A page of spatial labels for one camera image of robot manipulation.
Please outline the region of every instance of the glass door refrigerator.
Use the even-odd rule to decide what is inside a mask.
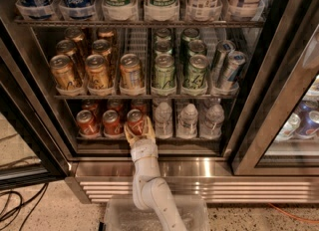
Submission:
[[[294,75],[293,67],[299,64],[296,59],[299,59],[302,51],[308,48],[306,45],[315,31],[315,28],[311,27],[314,23],[318,24],[318,17],[314,12],[318,0],[260,0],[255,16],[248,16],[249,19],[244,18],[241,21],[229,17],[231,6],[227,0],[218,1],[220,6],[217,7],[222,14],[219,19],[217,17],[204,21],[192,19],[191,16],[200,17],[202,13],[194,15],[192,13],[194,9],[187,6],[187,0],[179,0],[178,6],[169,11],[173,17],[169,20],[163,20],[161,16],[170,13],[155,13],[148,7],[148,1],[139,0],[130,10],[139,11],[136,17],[121,21],[119,18],[126,15],[128,10],[121,12],[124,10],[119,7],[116,9],[109,7],[108,10],[109,8],[107,9],[102,1],[102,4],[99,3],[100,1],[96,0],[93,5],[96,13],[91,19],[77,20],[71,17],[79,17],[79,14],[71,14],[62,0],[58,4],[62,15],[49,20],[30,19],[28,18],[30,13],[24,14],[27,16],[17,15],[16,8],[20,13],[25,12],[21,11],[21,6],[16,6],[17,0],[0,1],[3,32],[1,38],[4,46],[15,57],[14,61],[4,60],[4,63],[26,96],[29,96],[26,88],[32,89],[34,93],[32,96],[37,100],[32,102],[32,106],[43,128],[55,140],[55,145],[49,151],[58,152],[66,159],[70,168],[65,180],[81,202],[105,203],[114,195],[132,194],[135,173],[130,146],[124,136],[109,136],[105,133],[102,123],[100,123],[102,129],[97,136],[96,134],[83,136],[85,134],[77,125],[77,117],[87,101],[98,102],[102,114],[110,102],[123,102],[126,107],[124,115],[129,112],[132,103],[145,101],[147,115],[153,122],[156,120],[158,104],[164,102],[170,105],[171,134],[166,138],[158,135],[157,145],[160,174],[167,181],[173,194],[197,194],[207,202],[319,200],[318,193],[315,192],[318,178],[315,174],[309,177],[307,173],[310,162],[301,165],[301,160],[290,161],[290,165],[299,164],[294,167],[295,172],[287,171],[282,165],[283,162],[279,162],[280,159],[283,159],[282,161],[288,159],[282,153],[284,148],[287,148],[286,152],[289,151],[285,145],[295,138],[278,143],[274,141],[273,143],[279,146],[273,149],[270,146],[269,151],[267,150],[268,145],[280,131],[280,127],[292,114],[297,102],[303,98],[300,97],[303,95],[301,89],[304,88],[305,92],[313,83],[317,71],[312,62],[309,66],[313,69],[305,70],[311,74],[311,78],[307,79],[308,83],[305,74],[301,75],[301,78],[305,79],[302,85],[301,82],[292,80],[300,85],[298,91],[294,90],[294,94],[300,91],[300,98],[297,95],[290,95],[295,102],[285,101],[286,106],[282,107],[284,111],[276,115],[280,119],[268,125],[267,129],[260,129],[260,133],[266,136],[269,143],[253,144],[254,140],[258,139],[258,134],[253,133],[253,129],[259,128],[260,124],[257,122],[262,120],[263,115],[270,113],[263,106],[270,107],[268,95],[272,101],[274,100],[274,95],[270,93],[272,85],[275,85],[276,90],[285,89],[283,86],[289,81],[288,76]],[[69,12],[71,17],[65,16],[65,12]],[[116,40],[119,54],[115,61],[117,65],[110,92],[98,95],[101,91],[92,91],[92,87],[83,87],[82,92],[67,96],[57,87],[50,70],[50,61],[57,55],[56,46],[65,39],[66,31],[70,28],[80,29],[86,34],[89,49],[92,43],[97,41],[99,30],[115,29],[118,35]],[[171,52],[176,65],[176,79],[175,88],[171,87],[169,91],[159,91],[154,84],[153,64],[156,48],[154,40],[159,29],[168,29],[172,32],[173,38]],[[224,92],[216,87],[211,72],[204,79],[206,84],[203,84],[199,91],[193,91],[185,86],[186,74],[184,67],[179,64],[179,59],[182,58],[181,35],[186,29],[190,29],[189,32],[200,33],[201,40],[206,44],[207,57],[210,61],[215,58],[216,46],[220,41],[230,40],[235,49],[244,54],[246,64],[240,76],[233,78],[236,83],[230,90]],[[310,42],[309,46],[313,46],[313,40]],[[301,51],[292,59],[289,56],[291,50]],[[125,54],[137,55],[142,61],[145,86],[141,92],[132,94],[125,91],[119,69],[120,59]],[[286,77],[279,76],[280,71]],[[180,112],[189,104],[199,112],[198,122],[195,124],[197,132],[192,137],[185,137],[180,136],[178,128],[181,124]],[[214,131],[214,133],[207,136],[203,125],[206,113],[216,106],[223,110],[224,120],[221,127],[210,128],[209,132]],[[155,124],[154,127],[156,132],[160,131]],[[299,152],[302,151],[303,154],[298,157],[305,159],[305,152],[309,154],[315,152],[314,149],[311,150],[300,149]],[[271,159],[274,158],[278,158],[278,161],[271,164],[273,172],[262,172],[269,167]],[[315,163],[314,156],[309,159],[312,164]],[[311,170],[318,174],[316,168]]]

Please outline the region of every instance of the wire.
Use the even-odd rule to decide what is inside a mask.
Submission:
[[[272,203],[268,203],[268,205],[270,205],[272,208],[276,209],[277,211],[279,211],[280,213],[289,216],[290,218],[293,218],[295,220],[298,220],[300,222],[306,222],[306,223],[310,223],[310,224],[319,224],[319,220],[311,220],[311,219],[305,219],[305,218],[300,218],[296,215],[293,215],[289,212],[284,211],[283,209],[273,205]]]

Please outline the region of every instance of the beverage cooler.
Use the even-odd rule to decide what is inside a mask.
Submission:
[[[139,115],[173,194],[319,202],[318,0],[36,1],[0,1],[0,65],[81,202],[132,194]]]

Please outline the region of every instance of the white bottle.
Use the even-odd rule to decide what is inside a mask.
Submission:
[[[166,102],[161,102],[155,110],[156,138],[166,139],[172,137],[172,109]]]
[[[193,104],[188,104],[178,115],[176,135],[190,139],[197,136],[198,111]]]

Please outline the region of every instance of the refrigerator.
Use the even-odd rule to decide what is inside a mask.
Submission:
[[[16,2],[0,1],[1,53],[7,50],[1,55],[5,57],[3,66],[52,141],[46,150],[59,156],[51,161],[62,171],[56,178],[64,178],[82,203],[106,203],[114,195],[131,195],[135,172],[124,137],[87,138],[79,134],[76,116],[82,100],[123,100],[127,105],[131,100],[146,100],[153,119],[153,104],[158,99],[170,102],[173,109],[172,137],[157,138],[160,173],[173,194],[200,195],[208,203],[319,201],[317,135],[275,139],[318,75],[318,0],[263,0],[258,17],[239,22],[222,18],[161,22],[141,16],[121,22],[103,18],[25,20],[15,12]],[[180,12],[184,12],[182,2]],[[49,62],[68,27],[89,29],[93,35],[100,27],[116,28],[120,55],[135,53],[144,61],[145,91],[128,96],[116,80],[114,91],[103,97],[59,94]],[[172,29],[177,50],[185,28],[198,28],[209,47],[215,47],[219,40],[234,42],[248,61],[238,92],[184,94],[177,76],[175,93],[155,95],[150,60],[158,28]],[[203,138],[200,127],[194,138],[178,137],[179,105],[193,103],[200,110],[211,99],[224,109],[221,137]]]

